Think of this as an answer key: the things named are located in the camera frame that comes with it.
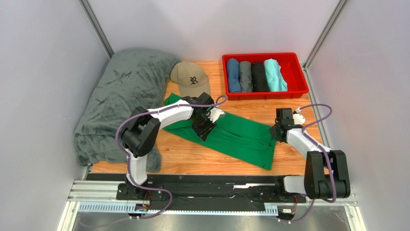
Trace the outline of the green t-shirt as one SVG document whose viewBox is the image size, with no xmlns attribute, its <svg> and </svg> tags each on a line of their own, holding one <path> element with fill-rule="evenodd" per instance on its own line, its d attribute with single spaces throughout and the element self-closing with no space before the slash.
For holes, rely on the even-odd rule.
<svg viewBox="0 0 410 231">
<path fill-rule="evenodd" d="M 192 129 L 192 122 L 183 120 L 167 126 L 165 131 L 222 154 L 270 170 L 277 141 L 269 133 L 271 126 L 226 113 L 206 141 Z"/>
</svg>

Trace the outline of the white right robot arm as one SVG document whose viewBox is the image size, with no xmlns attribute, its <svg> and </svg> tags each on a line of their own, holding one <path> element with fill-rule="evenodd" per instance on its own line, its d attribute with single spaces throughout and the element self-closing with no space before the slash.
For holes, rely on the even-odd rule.
<svg viewBox="0 0 410 231">
<path fill-rule="evenodd" d="M 276 109 L 275 124 L 269 133 L 276 141 L 295 148 L 306 160 L 304 175 L 278 177 L 280 190 L 329 202 L 348 198 L 351 188 L 346 154 L 314 139 L 303 126 L 304 121 L 299 111 Z"/>
</svg>

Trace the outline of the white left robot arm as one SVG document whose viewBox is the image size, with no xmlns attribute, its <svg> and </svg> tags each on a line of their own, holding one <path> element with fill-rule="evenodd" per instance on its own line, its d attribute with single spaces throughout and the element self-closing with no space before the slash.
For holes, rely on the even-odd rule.
<svg viewBox="0 0 410 231">
<path fill-rule="evenodd" d="M 119 184 L 116 198 L 141 200 L 152 190 L 144 186 L 148 179 L 147 160 L 160 130 L 180 121 L 191 121 L 194 133 L 206 141 L 217 121 L 226 114 L 219 105 L 204 92 L 198 97 L 186 96 L 160 108 L 135 108 L 115 134 L 118 147 L 127 156 L 126 180 Z"/>
</svg>

